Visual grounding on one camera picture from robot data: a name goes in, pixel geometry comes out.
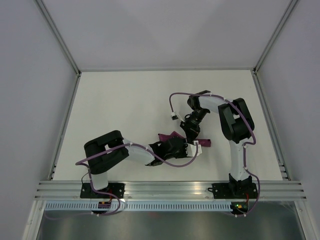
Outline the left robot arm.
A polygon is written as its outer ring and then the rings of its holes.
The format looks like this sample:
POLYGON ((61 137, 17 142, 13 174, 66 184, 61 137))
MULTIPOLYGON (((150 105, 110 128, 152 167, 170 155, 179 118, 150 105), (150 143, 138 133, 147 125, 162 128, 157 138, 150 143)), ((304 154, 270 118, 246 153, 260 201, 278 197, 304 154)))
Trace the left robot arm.
POLYGON ((133 161, 147 167, 155 167, 169 159, 182 159, 188 156, 186 140, 173 136, 165 141, 135 146, 124 138, 119 130, 92 139, 84 144, 85 156, 89 159, 92 188, 98 198, 109 193, 108 171, 123 160, 133 161))

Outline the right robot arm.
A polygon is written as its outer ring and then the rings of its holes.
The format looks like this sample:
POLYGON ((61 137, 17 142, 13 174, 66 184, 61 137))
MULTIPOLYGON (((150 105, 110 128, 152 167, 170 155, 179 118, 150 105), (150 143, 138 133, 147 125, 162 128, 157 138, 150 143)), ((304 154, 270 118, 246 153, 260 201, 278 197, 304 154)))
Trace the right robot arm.
POLYGON ((216 190, 213 195, 222 198, 257 198, 257 185, 253 183, 254 176, 247 168, 246 147, 256 144, 253 133, 255 124, 243 98, 233 101, 221 96, 213 95, 204 90, 190 94, 187 104, 192 113, 186 115, 180 127, 189 143, 192 143, 200 134, 200 123, 206 114, 215 112, 219 116, 220 126, 230 147, 231 169, 227 184, 218 183, 212 186, 216 190))

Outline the purple cloth napkin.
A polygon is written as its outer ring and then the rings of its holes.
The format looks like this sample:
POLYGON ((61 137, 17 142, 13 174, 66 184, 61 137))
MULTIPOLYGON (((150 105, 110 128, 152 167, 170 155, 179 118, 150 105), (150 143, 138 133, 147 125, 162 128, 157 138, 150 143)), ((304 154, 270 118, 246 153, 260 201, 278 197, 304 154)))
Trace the purple cloth napkin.
MULTIPOLYGON (((173 131, 171 134, 162 134, 159 133, 158 134, 158 138, 160 141, 165 142, 171 138, 180 138, 180 139, 186 139, 184 136, 180 135, 179 133, 177 133, 176 131, 173 131)), ((211 147, 211 140, 210 139, 201 139, 201 138, 196 138, 196 141, 198 141, 198 143, 202 146, 202 147, 206 147, 209 148, 211 147)))

